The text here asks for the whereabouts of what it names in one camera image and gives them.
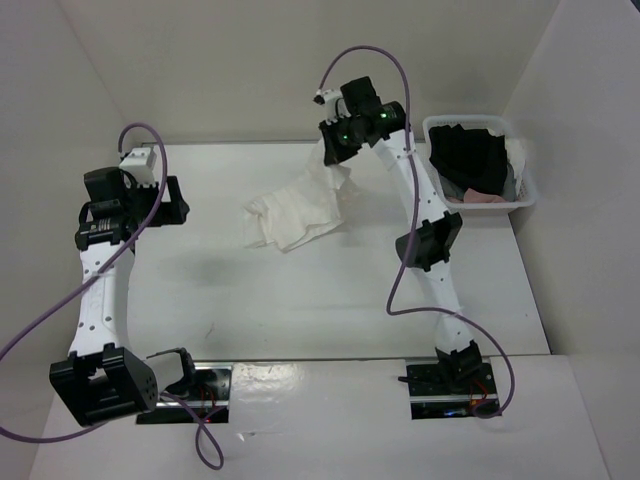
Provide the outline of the white pleated skirt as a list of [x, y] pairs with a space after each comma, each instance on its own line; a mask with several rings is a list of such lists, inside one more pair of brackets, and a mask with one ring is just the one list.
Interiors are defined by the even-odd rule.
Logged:
[[344, 208], [358, 193], [358, 187], [351, 180], [349, 168], [325, 165], [324, 155], [324, 142], [320, 140], [299, 176], [243, 205], [247, 248], [272, 245], [287, 253], [344, 223]]

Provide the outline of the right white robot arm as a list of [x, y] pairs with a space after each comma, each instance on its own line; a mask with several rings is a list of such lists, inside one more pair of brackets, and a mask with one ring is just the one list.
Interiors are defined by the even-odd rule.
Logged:
[[417, 154], [405, 109], [397, 101], [382, 102], [368, 77], [338, 90], [320, 89], [314, 102], [326, 109], [326, 119], [319, 124], [325, 165], [337, 166], [369, 146], [391, 175], [409, 222], [409, 232], [395, 241], [396, 253], [403, 269], [412, 271], [423, 292], [435, 300], [434, 381], [450, 393], [463, 391], [479, 372], [482, 357], [459, 318], [461, 305], [451, 276], [451, 249], [462, 228], [461, 215], [439, 197]]

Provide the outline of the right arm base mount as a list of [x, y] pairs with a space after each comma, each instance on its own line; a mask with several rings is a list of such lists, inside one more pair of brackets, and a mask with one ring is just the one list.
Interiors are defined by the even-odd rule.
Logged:
[[457, 386], [446, 383], [435, 362], [408, 362], [397, 380], [408, 389], [413, 420], [457, 419], [493, 415], [500, 409], [491, 364]]

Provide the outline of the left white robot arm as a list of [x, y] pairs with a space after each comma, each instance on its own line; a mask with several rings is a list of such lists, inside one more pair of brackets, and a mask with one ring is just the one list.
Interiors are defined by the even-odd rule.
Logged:
[[198, 390], [199, 375], [182, 347], [145, 359], [130, 346], [129, 280], [135, 261], [130, 240], [142, 224], [182, 225], [189, 207], [176, 177], [167, 179], [170, 199], [159, 202], [151, 167], [106, 167], [88, 172], [89, 195], [79, 214], [76, 247], [87, 289], [68, 356], [51, 365], [54, 390], [83, 427], [155, 409], [164, 391], [180, 400]]

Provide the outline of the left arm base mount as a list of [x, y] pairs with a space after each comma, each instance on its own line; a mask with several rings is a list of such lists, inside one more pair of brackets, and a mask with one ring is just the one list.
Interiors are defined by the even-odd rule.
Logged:
[[[195, 384], [176, 396], [208, 424], [227, 424], [229, 421], [233, 366], [217, 362], [195, 363]], [[191, 424], [194, 420], [178, 402], [159, 400], [151, 413], [140, 414], [137, 425]]]

